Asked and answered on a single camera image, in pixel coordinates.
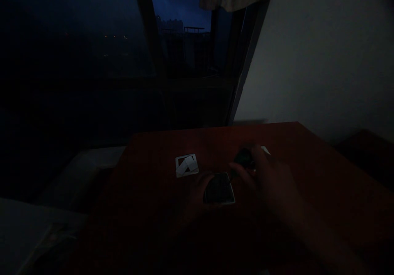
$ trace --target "phone screen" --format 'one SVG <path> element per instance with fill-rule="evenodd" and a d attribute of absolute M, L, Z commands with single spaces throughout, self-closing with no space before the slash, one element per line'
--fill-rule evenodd
<path fill-rule="evenodd" d="M 235 202 L 233 188 L 230 183 L 229 175 L 217 173 L 205 188 L 205 203 L 230 204 Z"/>

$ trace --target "wooden tabletop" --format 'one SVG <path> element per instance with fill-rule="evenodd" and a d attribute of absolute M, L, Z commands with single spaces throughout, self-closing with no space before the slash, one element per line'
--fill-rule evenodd
<path fill-rule="evenodd" d="M 245 143 L 287 162 L 303 197 L 354 248 L 394 237 L 394 195 L 298 122 L 135 134 L 88 218 L 64 274 L 115 273 L 143 243 L 147 222 L 194 176 L 176 178 L 175 158 L 196 154 L 200 171 L 229 172 Z M 183 243 L 237 266 L 280 262 L 300 246 L 240 179 L 236 203 L 196 221 Z"/>

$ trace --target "white wall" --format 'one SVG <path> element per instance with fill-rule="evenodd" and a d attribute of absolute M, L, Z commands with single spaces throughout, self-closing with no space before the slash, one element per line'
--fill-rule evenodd
<path fill-rule="evenodd" d="M 394 141 L 393 0 L 271 0 L 235 121 Z"/>

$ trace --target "dark blue sky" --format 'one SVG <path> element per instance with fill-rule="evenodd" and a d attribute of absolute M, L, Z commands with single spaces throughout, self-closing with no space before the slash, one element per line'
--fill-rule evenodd
<path fill-rule="evenodd" d="M 211 11 L 199 8 L 199 0 L 153 0 L 155 13 L 163 20 L 179 19 L 184 26 L 211 30 Z"/>
<path fill-rule="evenodd" d="M 136 0 L 9 0 L 48 32 L 128 34 L 142 36 L 143 26 Z M 211 28 L 211 11 L 199 8 L 199 0 L 153 0 L 155 14 L 163 20 L 179 19 L 184 26 Z"/>

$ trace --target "black object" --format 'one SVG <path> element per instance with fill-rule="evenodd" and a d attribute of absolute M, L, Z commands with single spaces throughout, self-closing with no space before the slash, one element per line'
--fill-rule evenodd
<path fill-rule="evenodd" d="M 238 154 L 234 158 L 234 162 L 241 164 L 245 169 L 254 169 L 254 160 L 252 157 L 252 153 L 247 148 L 243 148 L 238 152 Z M 230 174 L 230 182 L 234 177 L 238 176 L 238 173 L 233 169 L 231 169 Z"/>
<path fill-rule="evenodd" d="M 204 203 L 233 203 L 233 189 L 227 173 L 217 173 L 205 188 Z"/>

